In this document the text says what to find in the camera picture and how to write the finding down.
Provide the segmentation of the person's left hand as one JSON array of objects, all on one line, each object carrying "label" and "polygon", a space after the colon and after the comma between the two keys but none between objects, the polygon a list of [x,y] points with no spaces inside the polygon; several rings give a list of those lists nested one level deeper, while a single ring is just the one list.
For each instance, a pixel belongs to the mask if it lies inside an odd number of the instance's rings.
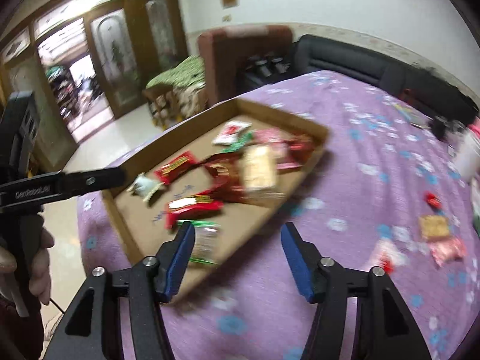
[{"label": "person's left hand", "polygon": [[[32,273],[28,283],[28,290],[45,306],[50,303],[51,276],[49,249],[55,245],[53,236],[43,228],[40,236],[40,246],[32,259]],[[12,275],[17,268],[17,262],[12,253],[1,247],[1,295],[16,305],[18,314],[27,314],[24,300],[16,283],[7,282],[7,276]]]}]

